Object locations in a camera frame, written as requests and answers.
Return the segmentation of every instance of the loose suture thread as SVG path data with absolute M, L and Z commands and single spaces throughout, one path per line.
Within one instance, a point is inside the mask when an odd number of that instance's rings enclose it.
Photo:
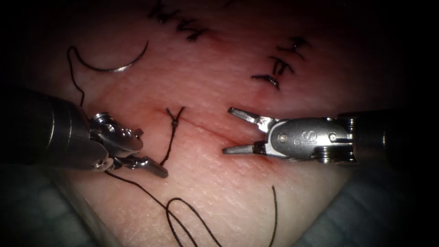
M 133 65 L 135 62 L 137 62 L 142 56 L 143 56 L 143 54 L 145 53 L 145 51 L 146 51 L 146 48 L 148 47 L 148 42 L 146 43 L 146 46 L 145 46 L 145 48 L 143 49 L 143 51 L 142 51 L 142 53 L 136 58 L 136 59 L 134 59 L 132 62 L 130 62 L 130 63 L 128 63 L 127 65 L 124 65 L 124 66 L 121 66 L 121 67 L 118 67 L 118 68 L 115 68 L 115 69 L 101 69 L 101 68 L 97 68 L 97 67 L 95 67 L 95 66 L 92 66 L 92 65 L 90 65 L 90 64 L 88 64 L 88 63 L 86 63 L 82 58 L 81 58 L 81 56 L 80 56 L 80 54 L 79 54 L 79 52 L 78 52 L 78 49 L 75 47 L 75 46 L 71 46 L 71 47 L 69 47 L 68 48 L 68 50 L 67 50 L 67 60 L 68 60 L 68 62 L 69 62 L 69 66 L 70 66 L 70 76 L 71 76 L 71 78 L 72 78 L 72 81 L 73 81 L 73 84 L 75 85 L 75 87 L 76 87 L 76 89 L 77 90 L 79 90 L 81 93 L 82 93 L 82 96 L 81 96 L 81 102 L 80 102 L 80 105 L 82 106 L 83 105 L 83 103 L 84 103 L 84 98 L 85 98 L 85 92 L 82 90 L 82 88 L 81 87 L 79 87 L 78 86 L 78 84 L 76 83 L 76 81 L 75 81 L 75 77 L 74 77 L 74 75 L 73 75 L 73 65 L 72 65 L 72 62 L 71 62 L 71 59 L 70 59 L 70 50 L 73 50 L 74 52 L 75 52 L 75 54 L 76 54 L 76 56 L 77 56 L 77 58 L 78 58 L 78 60 L 85 66 L 85 67 L 87 67 L 87 68 L 89 68 L 89 69 L 91 69 L 91 70 L 94 70 L 94 71 L 99 71 L 99 72 L 121 72 L 121 71 L 124 71 L 124 70 L 126 70 L 128 67 L 130 67 L 131 65 Z M 172 124 L 172 134 L 171 134 L 171 140 L 170 140 L 170 142 L 169 142 L 169 146 L 168 146 L 168 150 L 167 150 L 167 152 L 166 152 L 166 155 L 165 155 L 165 158 L 162 160 L 162 162 L 160 162 L 160 164 L 161 165 L 164 165 L 164 163 L 167 161 L 167 159 L 169 158 L 169 154 L 170 154 L 170 152 L 171 152 L 171 146 L 172 146 L 172 141 L 173 141 L 173 139 L 174 139 L 174 136 L 175 136 L 175 132 L 176 132 L 176 129 L 177 129 L 177 125 L 178 125 L 178 119 L 179 119 L 179 117 L 180 117 L 180 115 L 181 115 L 181 113 L 182 113 L 182 111 L 183 111 L 183 109 L 184 109 L 184 107 L 182 107 L 181 109 L 180 109 L 180 111 L 178 112 L 178 114 L 177 114 L 177 116 L 176 117 L 174 117 L 173 115 L 172 115 L 172 113 L 169 111 L 169 109 L 167 108 L 166 109 L 166 112 L 169 114 L 169 116 L 171 117 L 171 119 L 172 119 L 172 122 L 171 122 L 171 124 Z M 166 206 L 163 204 L 163 203 L 161 203 L 156 197 L 154 197 L 150 192 L 148 192 L 145 188 L 143 188 L 140 184 L 138 184 L 138 183 L 136 183 L 136 182 L 134 182 L 134 181 L 131 181 L 131 180 L 128 180 L 128 179 L 125 179 L 125 178 L 123 178 L 123 177 L 119 177 L 119 176 L 117 176 L 117 175 L 115 175 L 115 174 L 113 174 L 113 173 L 110 173 L 110 172 L 108 172 L 108 171 L 105 171 L 105 173 L 107 174 L 107 175 L 109 175 L 109 176 L 111 176 L 111 177 L 113 177 L 113 178 L 116 178 L 116 179 L 119 179 L 119 180 L 121 180 L 121 181 L 123 181 L 123 182 L 126 182 L 126 183 L 130 183 L 130 184 L 132 184 L 132 185 L 135 185 L 135 186 L 137 186 L 138 188 L 140 188 L 142 191 L 144 191 L 145 193 L 147 193 L 158 205 L 160 205 L 163 209 L 165 209 L 165 211 L 166 211 L 166 218 L 167 218 L 167 220 L 168 220 L 168 224 L 169 224 L 169 227 L 170 227 L 170 229 L 171 229 L 171 231 L 172 231 L 172 234 L 174 235 L 174 238 L 175 238 L 175 240 L 177 241 L 177 244 L 179 245 L 179 246 L 181 246 L 181 247 L 183 247 L 183 245 L 182 245 L 182 243 L 181 243 L 181 241 L 180 241 L 180 239 L 178 238 L 178 235 L 177 235 L 177 233 L 175 232 L 175 230 L 174 230 L 174 227 L 173 227 L 173 225 L 172 225 L 172 222 L 171 222 L 171 219 L 170 219 L 170 216 L 172 216 L 174 219 L 175 219 L 175 221 L 182 227 L 182 229 L 184 230 L 184 232 L 187 234 L 187 236 L 189 237 L 189 239 L 191 240 L 191 242 L 193 243 L 193 245 L 195 246 L 195 247 L 198 247 L 198 244 L 195 242 L 195 240 L 194 240 L 194 238 L 192 237 L 192 235 L 191 235 L 191 233 L 189 232 L 189 230 L 184 226 L 184 224 L 169 210 L 169 206 L 170 206 L 170 204 L 173 202 L 173 201 L 181 201 L 181 202 L 183 202 L 197 217 L 198 217 L 198 219 L 202 222 L 202 224 L 204 225 L 204 227 L 206 228 L 206 230 L 208 231 L 208 233 L 209 233 L 209 235 L 211 236 L 211 238 L 215 241 L 215 243 L 219 246 L 219 247 L 222 247 L 221 246 L 221 244 L 220 244 L 220 242 L 216 239 L 216 237 L 214 236 L 214 234 L 212 233 L 212 231 L 211 231 L 211 229 L 207 226 L 207 224 L 206 224 L 206 222 L 203 220 L 203 218 L 201 217 L 201 215 L 198 213 L 198 211 L 196 211 L 196 209 L 191 205 L 191 204 L 189 204 L 189 203 L 187 203 L 186 201 L 184 201 L 182 198 L 178 198 L 178 197 L 175 197 L 175 198 L 172 198 L 172 199 L 170 199 L 168 202 L 167 202 L 167 204 L 166 204 Z M 275 189 L 274 189 L 274 186 L 272 186 L 272 190 L 273 190 L 273 197 L 274 197 L 274 212 L 275 212 L 275 219 L 274 219 L 274 230 L 273 230 L 273 235 L 272 235 L 272 238 L 271 238 L 271 241 L 270 241 L 270 244 L 269 244 L 269 246 L 268 247 L 271 247 L 271 245 L 273 244 L 273 241 L 274 241 L 274 238 L 275 238 L 275 235 L 276 235 L 276 228 L 277 228 L 277 221 L 278 221 L 278 208 L 277 208 L 277 200 L 276 200 L 276 191 L 275 191 Z
M 168 220 L 168 224 L 169 224 L 169 227 L 171 228 L 171 231 L 172 231 L 172 234 L 174 235 L 174 238 L 175 238 L 175 240 L 177 241 L 177 244 L 180 246 L 180 247 L 183 247 L 183 244 L 181 243 L 181 241 L 180 241 L 180 239 L 178 238 L 178 235 L 177 235 L 177 233 L 175 232 L 175 230 L 174 230 L 174 226 L 172 225 L 172 222 L 171 222 L 171 218 L 170 218 L 170 216 L 172 216 L 174 219 L 175 219 L 175 221 L 182 227 L 182 229 L 183 229 L 183 231 L 186 233 L 186 235 L 189 237 L 189 239 L 192 241 L 192 244 L 195 246 L 195 247 L 198 247 L 198 244 L 195 242 L 195 240 L 194 240 L 194 238 L 193 238 L 193 236 L 192 236 L 192 234 L 189 232 L 189 230 L 184 226 L 184 224 L 169 210 L 169 206 L 171 205 L 171 203 L 173 202 L 173 201 L 181 201 L 181 202 L 183 202 L 197 217 L 198 217 L 198 219 L 201 221 L 201 223 L 203 224 L 203 226 L 206 228 L 206 230 L 207 230 L 207 232 L 209 233 L 209 235 L 211 236 L 211 238 L 215 241 L 215 243 L 219 246 L 219 247 L 222 247 L 222 245 L 220 244 L 220 242 L 216 239 L 216 237 L 214 236 L 214 234 L 212 233 L 212 231 L 210 230 L 210 228 L 207 226 L 207 224 L 206 224 L 206 222 L 203 220 L 203 218 L 201 217 L 201 215 L 198 213 L 198 211 L 191 205 L 191 204 L 189 204 L 189 203 L 187 203 L 186 201 L 184 201 L 183 199 L 181 199 L 181 198 L 179 198 L 179 197 L 174 197 L 174 198 L 172 198 L 172 199 L 170 199 L 168 202 L 167 202 L 167 204 L 166 204 L 166 206 L 163 204 L 163 203 L 161 203 L 156 197 L 154 197 L 150 192 L 148 192 L 144 187 L 142 187 L 140 184 L 138 184 L 138 183 L 136 183 L 136 182 L 134 182 L 134 181 L 131 181 L 131 180 L 129 180 L 129 179 L 125 179 L 125 178 L 123 178 L 123 177 L 119 177 L 119 176 L 117 176 L 117 175 L 115 175 L 115 174 L 113 174 L 113 173 L 111 173 L 111 172 L 107 172 L 107 171 L 105 171 L 105 173 L 107 174 L 107 175 L 109 175 L 109 176 L 111 176 L 111 177 L 113 177 L 113 178 L 116 178 L 116 179 L 119 179 L 119 180 L 121 180 L 121 181 L 123 181 L 123 182 L 126 182 L 126 183 L 130 183 L 130 184 L 132 184 L 132 185 L 135 185 L 135 186 L 137 186 L 138 188 L 140 188 L 143 192 L 145 192 L 145 193 L 147 193 L 158 205 L 160 205 L 165 211 L 166 211 L 166 218 L 167 218 L 167 220 Z M 277 224 L 278 224 L 278 203 L 277 203 L 277 200 L 276 200 L 276 190 L 274 189 L 274 185 L 271 187 L 272 188 L 272 190 L 273 190 L 273 197 L 274 197 L 274 229 L 273 229 L 273 235 L 272 235 L 272 238 L 271 238 L 271 241 L 270 241 L 270 244 L 269 244 L 269 246 L 268 247 L 271 247 L 272 246 L 272 244 L 273 244 L 273 241 L 274 241 L 274 237 L 276 236 L 276 228 L 277 228 Z

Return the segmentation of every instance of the silver metal tip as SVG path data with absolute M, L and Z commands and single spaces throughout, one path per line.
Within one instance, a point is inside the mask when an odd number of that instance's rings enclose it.
M 228 112 L 230 114 L 232 114 L 235 117 L 241 118 L 243 120 L 246 120 L 249 123 L 252 124 L 257 124 L 257 120 L 259 119 L 259 115 L 251 113 L 251 112 L 246 112 L 244 110 L 238 109 L 238 108 L 234 108 L 234 107 L 230 107 Z
M 223 148 L 223 154 L 225 155 L 253 154 L 253 145 L 241 145 L 241 146 Z

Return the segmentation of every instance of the skin surface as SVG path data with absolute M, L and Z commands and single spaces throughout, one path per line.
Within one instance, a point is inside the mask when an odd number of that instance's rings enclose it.
M 177 114 L 186 107 L 165 164 L 168 178 L 124 168 L 113 173 L 138 182 L 164 204 L 173 197 L 189 202 L 222 246 L 268 246 L 274 185 L 278 227 L 273 246 L 292 245 L 350 171 L 314 162 L 222 155 L 224 147 L 264 138 L 227 109 L 299 118 L 397 106 L 406 93 L 406 75 L 392 33 L 377 25 L 380 17 L 368 12 L 371 6 L 336 1 L 236 1 L 227 8 L 222 7 L 225 1 L 163 3 L 166 13 L 181 10 L 165 24 L 146 17 L 155 1 L 47 11 L 51 14 L 24 29 L 23 56 L 17 58 L 23 65 L 21 84 L 79 103 L 66 59 L 70 45 L 89 64 L 112 68 L 135 58 L 149 40 L 143 58 L 121 73 L 91 71 L 73 57 L 75 79 L 86 92 L 85 112 L 109 111 L 132 129 L 143 129 L 141 155 L 161 161 L 171 134 L 165 108 Z M 190 26 L 210 31 L 188 42 L 191 32 L 175 31 L 182 18 L 198 19 Z M 276 45 L 290 47 L 291 36 L 311 44 L 298 49 L 305 60 L 276 50 Z M 280 91 L 250 79 L 271 73 L 274 63 L 268 56 L 295 70 L 275 77 Z M 124 246 L 177 246 L 165 211 L 137 187 L 103 173 L 67 174 Z M 215 246 L 185 205 L 173 203 L 171 210 L 199 246 Z M 190 246 L 182 229 L 174 226 L 182 243 Z

